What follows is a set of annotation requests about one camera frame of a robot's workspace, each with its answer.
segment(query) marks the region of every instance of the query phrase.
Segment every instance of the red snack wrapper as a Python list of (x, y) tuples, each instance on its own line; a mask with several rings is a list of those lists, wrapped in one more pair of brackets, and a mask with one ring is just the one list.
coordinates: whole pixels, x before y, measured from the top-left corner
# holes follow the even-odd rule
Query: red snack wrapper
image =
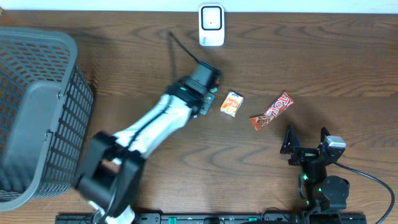
[(284, 91), (282, 96), (280, 96), (278, 100), (275, 101), (272, 106), (268, 108), (264, 115), (250, 118), (250, 121), (253, 124), (254, 128), (259, 131), (267, 124), (269, 124), (273, 119), (282, 114), (282, 112), (285, 111), (292, 104), (294, 104), (292, 97), (290, 97), (287, 92)]

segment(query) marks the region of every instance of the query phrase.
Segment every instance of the black square outline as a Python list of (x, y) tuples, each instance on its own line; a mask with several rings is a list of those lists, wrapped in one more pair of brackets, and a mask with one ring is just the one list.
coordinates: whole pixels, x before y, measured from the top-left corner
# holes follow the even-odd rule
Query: black square outline
[[(209, 7), (217, 7), (218, 9), (220, 9), (220, 28), (218, 29), (205, 29), (203, 27), (203, 9), (204, 8), (209, 8)], [(203, 6), (202, 9), (200, 9), (200, 19), (201, 19), (201, 28), (203, 30), (220, 30), (221, 28), (223, 28), (223, 11), (221, 10), (221, 7), (219, 6)]]

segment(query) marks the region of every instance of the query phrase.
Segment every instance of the white button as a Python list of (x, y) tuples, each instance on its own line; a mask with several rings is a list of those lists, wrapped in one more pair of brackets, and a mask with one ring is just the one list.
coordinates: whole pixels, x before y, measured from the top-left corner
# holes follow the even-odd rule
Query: white button
[(201, 16), (203, 29), (217, 30), (221, 28), (221, 9), (219, 7), (204, 7)]

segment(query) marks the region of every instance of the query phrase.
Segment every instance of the robotic arm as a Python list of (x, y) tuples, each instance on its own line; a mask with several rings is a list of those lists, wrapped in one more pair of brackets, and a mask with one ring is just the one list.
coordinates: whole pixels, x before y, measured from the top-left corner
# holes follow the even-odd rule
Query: robotic arm
[[(220, 75), (218, 69), (199, 62), (192, 76), (170, 85), (158, 104), (132, 126), (113, 136), (95, 134), (73, 184), (97, 209), (97, 217), (102, 217), (99, 222), (133, 221), (129, 204), (137, 195), (145, 160), (190, 118), (207, 114)], [(119, 172), (104, 166), (103, 160), (120, 165)]]

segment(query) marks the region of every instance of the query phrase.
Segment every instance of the candy bar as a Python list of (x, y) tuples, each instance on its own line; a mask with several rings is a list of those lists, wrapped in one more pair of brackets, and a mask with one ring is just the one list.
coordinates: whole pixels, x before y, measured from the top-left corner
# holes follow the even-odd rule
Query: candy bar
[(287, 92), (284, 91), (282, 96), (280, 96), (278, 100), (275, 101), (272, 106), (268, 108), (264, 115), (250, 118), (250, 121), (253, 124), (254, 128), (259, 131), (264, 126), (269, 124), (273, 119), (282, 114), (282, 112), (285, 111), (292, 104), (294, 104), (292, 97), (290, 97)]
[(234, 92), (229, 92), (228, 96), (221, 105), (220, 111), (235, 117), (235, 114), (243, 102), (243, 97)]

